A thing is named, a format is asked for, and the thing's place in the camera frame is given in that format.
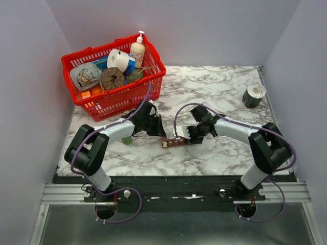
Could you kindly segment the brown weekly pill organizer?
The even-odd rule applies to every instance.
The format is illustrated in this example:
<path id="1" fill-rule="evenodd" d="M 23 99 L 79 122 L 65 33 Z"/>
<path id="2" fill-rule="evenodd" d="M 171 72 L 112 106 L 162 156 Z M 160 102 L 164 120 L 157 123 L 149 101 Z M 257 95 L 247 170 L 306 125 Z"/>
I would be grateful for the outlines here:
<path id="1" fill-rule="evenodd" d="M 183 146 L 183 145 L 186 145 L 187 143 L 187 140 L 184 139 L 184 138 L 166 138 L 166 137 L 162 137 L 161 138 L 161 145 L 163 142 L 167 142 L 168 143 L 168 147 L 167 148 L 173 148 L 173 147 L 177 147 L 177 146 Z"/>

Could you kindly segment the green pill bottle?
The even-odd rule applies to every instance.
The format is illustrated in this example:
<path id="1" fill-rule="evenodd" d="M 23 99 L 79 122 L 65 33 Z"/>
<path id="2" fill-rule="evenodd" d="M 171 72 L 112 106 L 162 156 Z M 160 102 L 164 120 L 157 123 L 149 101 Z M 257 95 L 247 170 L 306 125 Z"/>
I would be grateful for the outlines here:
<path id="1" fill-rule="evenodd" d="M 131 136 L 123 137 L 121 138 L 121 141 L 124 145 L 130 145 L 132 144 L 132 137 Z"/>

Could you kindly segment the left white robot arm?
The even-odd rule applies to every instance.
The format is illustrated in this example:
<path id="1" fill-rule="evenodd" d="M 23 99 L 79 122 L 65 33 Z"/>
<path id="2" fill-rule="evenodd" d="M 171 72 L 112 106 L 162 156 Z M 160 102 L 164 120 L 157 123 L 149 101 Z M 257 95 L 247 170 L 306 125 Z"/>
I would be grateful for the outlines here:
<path id="1" fill-rule="evenodd" d="M 107 202 L 113 197 L 112 180 L 102 168 L 107 146 L 141 131 L 149 136 L 166 136 L 161 115 L 152 101 L 139 102 L 136 109 L 107 126 L 82 125 L 67 148 L 64 160 L 85 175 L 96 187 L 96 196 Z"/>

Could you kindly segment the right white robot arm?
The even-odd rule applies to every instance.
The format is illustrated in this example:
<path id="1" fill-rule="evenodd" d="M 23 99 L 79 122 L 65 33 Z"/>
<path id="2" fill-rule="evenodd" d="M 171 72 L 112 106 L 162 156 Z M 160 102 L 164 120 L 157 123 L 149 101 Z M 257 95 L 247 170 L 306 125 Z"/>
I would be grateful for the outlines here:
<path id="1" fill-rule="evenodd" d="M 201 144 L 204 137 L 211 134 L 233 138 L 250 146 L 254 164 L 235 187 L 235 194 L 241 200 L 252 196 L 256 186 L 293 156 L 289 144 L 281 139 L 281 132 L 271 122 L 264 126 L 245 126 L 222 114 L 213 116 L 204 106 L 193 108 L 191 115 L 198 124 L 184 130 L 184 138 L 189 144 Z"/>

